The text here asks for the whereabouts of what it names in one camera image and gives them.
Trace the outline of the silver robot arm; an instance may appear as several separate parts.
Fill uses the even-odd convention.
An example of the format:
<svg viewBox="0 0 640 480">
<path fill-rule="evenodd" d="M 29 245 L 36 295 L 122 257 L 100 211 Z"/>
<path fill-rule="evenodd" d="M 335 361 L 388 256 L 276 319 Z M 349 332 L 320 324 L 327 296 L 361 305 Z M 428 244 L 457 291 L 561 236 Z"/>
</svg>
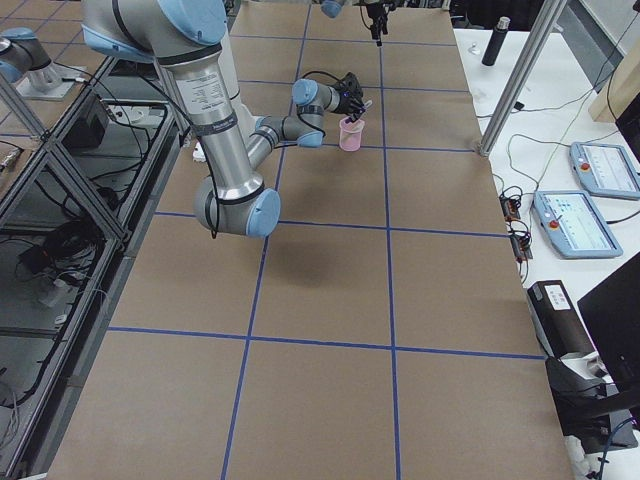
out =
<svg viewBox="0 0 640 480">
<path fill-rule="evenodd" d="M 329 18 L 336 18 L 348 1 L 323 0 L 320 2 L 321 11 Z M 363 25 L 369 31 L 372 40 L 378 47 L 382 46 L 382 37 L 388 34 L 389 13 L 397 8 L 395 1 L 363 0 L 352 1 L 359 8 Z"/>
<path fill-rule="evenodd" d="M 256 118 L 241 130 L 236 102 L 220 63 L 227 17 L 221 1 L 86 1 L 85 43 L 105 56 L 155 63 L 168 70 L 176 106 L 199 141 L 210 174 L 194 200 L 199 222 L 212 233 L 267 237 L 281 211 L 279 194 L 265 186 L 257 167 L 282 142 L 322 145 L 327 112 L 357 121 L 366 111 L 357 77 L 331 85 L 299 79 L 292 87 L 293 116 Z"/>
</svg>

